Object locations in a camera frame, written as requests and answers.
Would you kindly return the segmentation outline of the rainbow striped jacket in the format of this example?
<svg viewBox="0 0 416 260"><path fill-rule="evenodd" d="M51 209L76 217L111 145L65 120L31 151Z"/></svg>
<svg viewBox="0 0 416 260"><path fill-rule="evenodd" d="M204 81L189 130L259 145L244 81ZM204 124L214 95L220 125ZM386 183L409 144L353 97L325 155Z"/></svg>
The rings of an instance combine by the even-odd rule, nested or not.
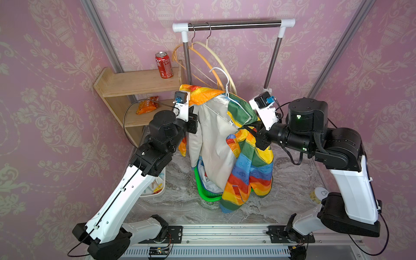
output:
<svg viewBox="0 0 416 260"><path fill-rule="evenodd" d="M192 168L201 156L206 174L222 191L224 213L238 210L252 192L267 196L273 184L274 155L256 147L256 130L242 126L259 121L250 104L235 94L219 89L182 84L189 92L190 107L198 115L196 134L189 133L179 145Z"/></svg>

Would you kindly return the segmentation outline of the yellow clothespin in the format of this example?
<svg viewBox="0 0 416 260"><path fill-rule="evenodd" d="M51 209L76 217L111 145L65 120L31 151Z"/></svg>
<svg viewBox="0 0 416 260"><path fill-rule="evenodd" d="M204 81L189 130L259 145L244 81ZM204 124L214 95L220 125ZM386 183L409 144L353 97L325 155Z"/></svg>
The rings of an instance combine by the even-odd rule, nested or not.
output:
<svg viewBox="0 0 416 260"><path fill-rule="evenodd" d="M154 189L153 193L159 193L164 188L164 184L158 184L158 186Z"/></svg>

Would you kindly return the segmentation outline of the blue red white jacket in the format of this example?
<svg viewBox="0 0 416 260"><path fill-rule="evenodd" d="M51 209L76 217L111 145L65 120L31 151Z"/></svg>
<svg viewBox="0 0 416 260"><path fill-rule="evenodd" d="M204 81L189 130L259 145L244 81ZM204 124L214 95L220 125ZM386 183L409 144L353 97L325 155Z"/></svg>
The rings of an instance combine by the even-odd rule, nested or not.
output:
<svg viewBox="0 0 416 260"><path fill-rule="evenodd" d="M212 194L216 194L216 195L220 195L223 193L223 191L213 181L211 181L208 178L201 156L198 159L197 170L198 170L199 178L201 180L201 184L204 190Z"/></svg>

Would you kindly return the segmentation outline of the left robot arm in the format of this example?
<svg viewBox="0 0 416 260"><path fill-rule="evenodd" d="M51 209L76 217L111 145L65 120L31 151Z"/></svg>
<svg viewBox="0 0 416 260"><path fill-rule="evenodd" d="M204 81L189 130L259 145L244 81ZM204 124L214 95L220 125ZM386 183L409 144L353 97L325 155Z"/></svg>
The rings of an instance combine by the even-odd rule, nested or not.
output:
<svg viewBox="0 0 416 260"><path fill-rule="evenodd" d="M88 246L95 260L117 260L130 245L143 241L169 242L168 223L154 214L144 221L125 223L137 200L172 160L187 133L197 132L198 116L190 109L180 118L162 110L149 123L149 135L132 156L122 180L97 214L72 230Z"/></svg>

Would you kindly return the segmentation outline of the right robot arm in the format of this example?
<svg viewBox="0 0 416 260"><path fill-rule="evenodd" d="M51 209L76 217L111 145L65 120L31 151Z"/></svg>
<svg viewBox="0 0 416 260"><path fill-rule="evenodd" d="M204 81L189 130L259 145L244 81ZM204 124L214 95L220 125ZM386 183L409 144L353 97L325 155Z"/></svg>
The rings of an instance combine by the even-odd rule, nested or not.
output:
<svg viewBox="0 0 416 260"><path fill-rule="evenodd" d="M382 202L376 199L368 174L367 156L360 134L345 127L328 127L328 104L311 98L289 103L285 120L278 118L276 99L265 92L250 100L261 121L247 125L256 147L279 145L286 153L296 150L324 166L339 187L321 204L291 215L284 229L268 230L272 239L309 245L313 232L324 228L349 236L379 237L385 223Z"/></svg>

